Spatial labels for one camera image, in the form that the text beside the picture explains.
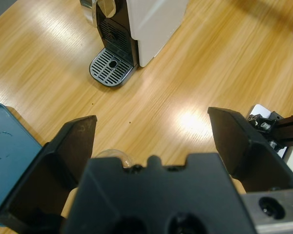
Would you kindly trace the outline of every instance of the black plastic part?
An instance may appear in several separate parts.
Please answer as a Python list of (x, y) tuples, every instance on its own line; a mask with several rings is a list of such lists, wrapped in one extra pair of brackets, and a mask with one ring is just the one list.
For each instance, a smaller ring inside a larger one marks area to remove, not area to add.
[(106, 18), (100, 7), (96, 8), (99, 34), (106, 49), (137, 67), (138, 42), (131, 38), (127, 1), (115, 0), (115, 4), (116, 13), (111, 18)]
[(63, 233), (256, 233), (218, 154), (192, 154), (185, 166), (168, 168), (156, 156), (142, 170), (91, 159)]
[(208, 113), (216, 148), (247, 192), (293, 188), (293, 172), (239, 112), (209, 107)]
[(0, 207), (0, 223), (18, 233), (58, 233), (69, 192), (91, 157), (97, 118), (66, 123), (37, 154)]

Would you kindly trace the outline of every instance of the wooden table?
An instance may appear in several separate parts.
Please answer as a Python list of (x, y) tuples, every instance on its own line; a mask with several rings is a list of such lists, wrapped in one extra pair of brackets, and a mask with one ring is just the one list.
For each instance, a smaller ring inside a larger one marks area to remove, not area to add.
[(102, 48), (78, 0), (18, 0), (0, 17), (0, 103), (41, 144), (97, 115), (93, 155), (114, 148), (141, 164), (215, 151), (209, 106), (293, 114), (293, 0), (191, 0), (161, 53), (118, 90), (89, 74)]

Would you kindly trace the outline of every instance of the white coffee machine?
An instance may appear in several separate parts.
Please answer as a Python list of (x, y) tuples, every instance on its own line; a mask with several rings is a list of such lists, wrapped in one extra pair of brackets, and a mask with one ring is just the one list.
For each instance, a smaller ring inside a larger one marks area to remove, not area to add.
[(90, 73), (105, 86), (120, 86), (146, 66), (180, 26), (188, 0), (80, 0), (104, 49)]

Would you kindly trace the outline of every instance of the screw hole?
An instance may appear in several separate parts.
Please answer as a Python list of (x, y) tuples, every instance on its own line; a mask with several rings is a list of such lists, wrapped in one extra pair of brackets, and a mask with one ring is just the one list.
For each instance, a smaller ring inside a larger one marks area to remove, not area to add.
[(110, 68), (114, 68), (114, 67), (117, 66), (117, 62), (115, 60), (113, 60), (108, 65), (109, 65)]
[(201, 221), (191, 214), (179, 213), (169, 225), (169, 234), (207, 234)]
[(274, 219), (283, 219), (285, 210), (279, 202), (272, 197), (262, 197), (259, 199), (259, 206), (262, 211), (269, 217)]

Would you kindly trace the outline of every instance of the transparent plastic object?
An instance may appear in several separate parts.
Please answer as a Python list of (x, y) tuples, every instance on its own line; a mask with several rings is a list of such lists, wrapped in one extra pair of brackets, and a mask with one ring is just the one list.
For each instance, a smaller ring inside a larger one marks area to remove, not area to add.
[(95, 157), (118, 157), (122, 160), (123, 167), (124, 168), (130, 168), (133, 166), (133, 162), (131, 158), (125, 154), (123, 151), (120, 150), (104, 150), (100, 153), (98, 153)]

